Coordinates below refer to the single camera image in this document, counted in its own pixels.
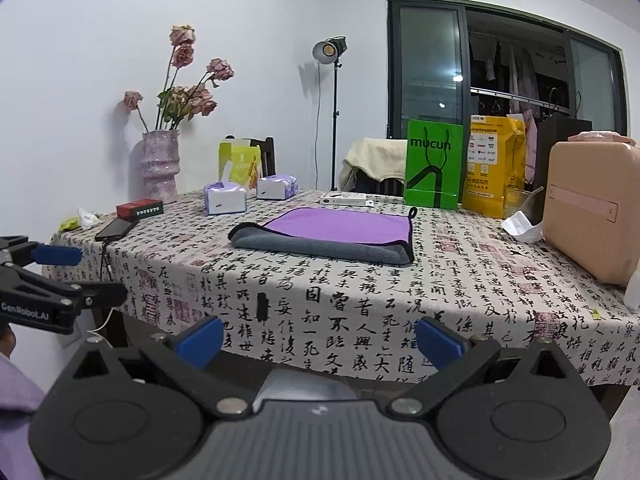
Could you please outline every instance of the beige suitcase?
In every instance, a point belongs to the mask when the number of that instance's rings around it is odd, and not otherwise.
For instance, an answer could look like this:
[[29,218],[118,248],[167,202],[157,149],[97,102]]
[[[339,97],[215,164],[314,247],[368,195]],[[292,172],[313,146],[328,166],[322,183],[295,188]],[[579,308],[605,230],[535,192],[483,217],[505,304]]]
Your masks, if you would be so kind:
[[546,241],[603,283],[626,286],[640,258],[640,148],[558,142],[551,149]]

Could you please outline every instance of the lamp head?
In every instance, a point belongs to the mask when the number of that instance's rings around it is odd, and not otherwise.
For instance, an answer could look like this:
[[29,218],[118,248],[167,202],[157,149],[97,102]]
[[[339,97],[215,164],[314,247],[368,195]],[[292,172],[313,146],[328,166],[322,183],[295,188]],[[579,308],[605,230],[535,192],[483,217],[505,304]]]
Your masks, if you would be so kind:
[[323,65],[333,63],[344,51],[347,50],[347,41],[344,36],[336,36],[328,40],[318,41],[313,49],[314,59]]

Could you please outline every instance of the window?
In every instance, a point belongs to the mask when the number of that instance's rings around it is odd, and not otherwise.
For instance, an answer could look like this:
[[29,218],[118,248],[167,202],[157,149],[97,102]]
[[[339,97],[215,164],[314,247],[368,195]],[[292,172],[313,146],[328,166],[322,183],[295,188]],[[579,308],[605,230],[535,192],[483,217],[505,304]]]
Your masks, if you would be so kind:
[[502,10],[389,0],[389,138],[410,119],[465,126],[472,114],[530,108],[626,135],[622,60],[558,25]]

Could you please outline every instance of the tablecloth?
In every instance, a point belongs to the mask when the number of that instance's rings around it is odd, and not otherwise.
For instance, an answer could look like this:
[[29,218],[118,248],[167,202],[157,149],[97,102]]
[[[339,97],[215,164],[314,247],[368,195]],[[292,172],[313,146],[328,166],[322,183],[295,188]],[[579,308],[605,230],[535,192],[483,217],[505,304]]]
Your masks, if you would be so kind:
[[[225,216],[205,214],[202,192],[182,195],[108,246],[114,279],[129,289],[124,311],[171,333],[217,315],[229,352],[407,382],[435,372],[414,338],[415,321],[428,315],[464,336],[482,333],[504,346],[549,336],[587,384],[640,384],[640,316],[625,308],[622,291],[597,283],[544,242],[516,242],[495,219],[420,208],[409,267],[229,246],[227,234],[241,221],[320,207],[319,195],[250,198],[247,213]],[[401,203],[376,202],[367,210],[408,214]],[[54,277],[98,279],[99,229],[53,237],[84,255],[77,267],[50,268]]]

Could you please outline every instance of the floor lamp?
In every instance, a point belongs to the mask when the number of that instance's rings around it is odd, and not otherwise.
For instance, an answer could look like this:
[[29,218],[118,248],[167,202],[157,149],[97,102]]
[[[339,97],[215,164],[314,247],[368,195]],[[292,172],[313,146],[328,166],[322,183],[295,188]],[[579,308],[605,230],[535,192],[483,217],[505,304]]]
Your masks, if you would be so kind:
[[347,41],[344,36],[336,36],[328,40],[319,41],[313,49],[314,59],[323,65],[334,64],[334,139],[332,144],[331,156],[331,191],[337,191],[335,187],[335,130],[338,115],[340,112],[338,107],[338,69],[342,66],[338,60],[344,51],[347,50]]

